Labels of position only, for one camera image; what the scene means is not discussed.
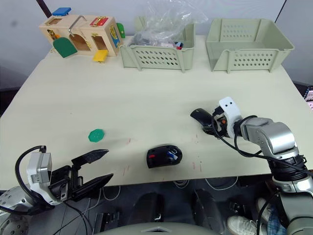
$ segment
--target yellow block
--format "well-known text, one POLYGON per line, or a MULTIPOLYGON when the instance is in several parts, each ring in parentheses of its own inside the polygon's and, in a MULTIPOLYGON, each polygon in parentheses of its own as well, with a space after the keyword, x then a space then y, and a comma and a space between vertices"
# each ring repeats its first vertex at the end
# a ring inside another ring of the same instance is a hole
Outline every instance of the yellow block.
POLYGON ((93 57, 93 61, 104 62, 107 58, 108 53, 108 50, 98 50, 93 57))

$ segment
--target green hexagon block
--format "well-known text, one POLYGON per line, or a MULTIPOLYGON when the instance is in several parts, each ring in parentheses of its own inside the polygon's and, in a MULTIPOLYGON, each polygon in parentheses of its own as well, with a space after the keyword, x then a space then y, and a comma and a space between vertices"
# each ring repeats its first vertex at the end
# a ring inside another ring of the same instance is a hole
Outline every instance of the green hexagon block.
POLYGON ((104 131, 102 129, 95 129, 90 132, 88 139, 90 142, 99 142, 104 137, 104 131))

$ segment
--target empty basket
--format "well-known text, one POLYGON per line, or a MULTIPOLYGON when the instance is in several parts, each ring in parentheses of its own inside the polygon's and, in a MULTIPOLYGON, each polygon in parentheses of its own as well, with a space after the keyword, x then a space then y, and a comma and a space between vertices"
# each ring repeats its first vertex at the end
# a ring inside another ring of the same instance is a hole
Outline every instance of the empty basket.
MULTIPOLYGON (((140 30, 145 24, 144 18, 139 18, 141 25, 136 28, 140 30)), ((177 50, 175 47, 153 47, 153 46, 121 46, 121 55, 124 67, 189 70, 192 68, 194 54, 194 25, 185 27, 178 39, 183 43, 183 48, 177 50)))
POLYGON ((277 68, 294 49, 273 21, 214 19, 206 39, 212 71, 277 68))

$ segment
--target blue block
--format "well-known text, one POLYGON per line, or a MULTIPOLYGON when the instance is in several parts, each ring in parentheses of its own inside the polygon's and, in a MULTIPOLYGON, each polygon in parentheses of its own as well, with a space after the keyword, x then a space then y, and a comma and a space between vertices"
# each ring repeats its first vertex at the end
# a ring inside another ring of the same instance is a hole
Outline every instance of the blue block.
POLYGON ((53 16, 66 16, 71 11, 70 7, 59 7, 55 10, 52 15, 53 16))

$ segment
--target black computer mouse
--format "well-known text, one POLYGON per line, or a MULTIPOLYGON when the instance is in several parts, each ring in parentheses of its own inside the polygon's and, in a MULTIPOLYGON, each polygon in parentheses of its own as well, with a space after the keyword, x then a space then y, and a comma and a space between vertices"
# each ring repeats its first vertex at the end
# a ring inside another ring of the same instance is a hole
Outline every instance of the black computer mouse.
POLYGON ((182 159, 181 150, 174 145, 166 145, 148 150, 148 168, 177 165, 182 159))

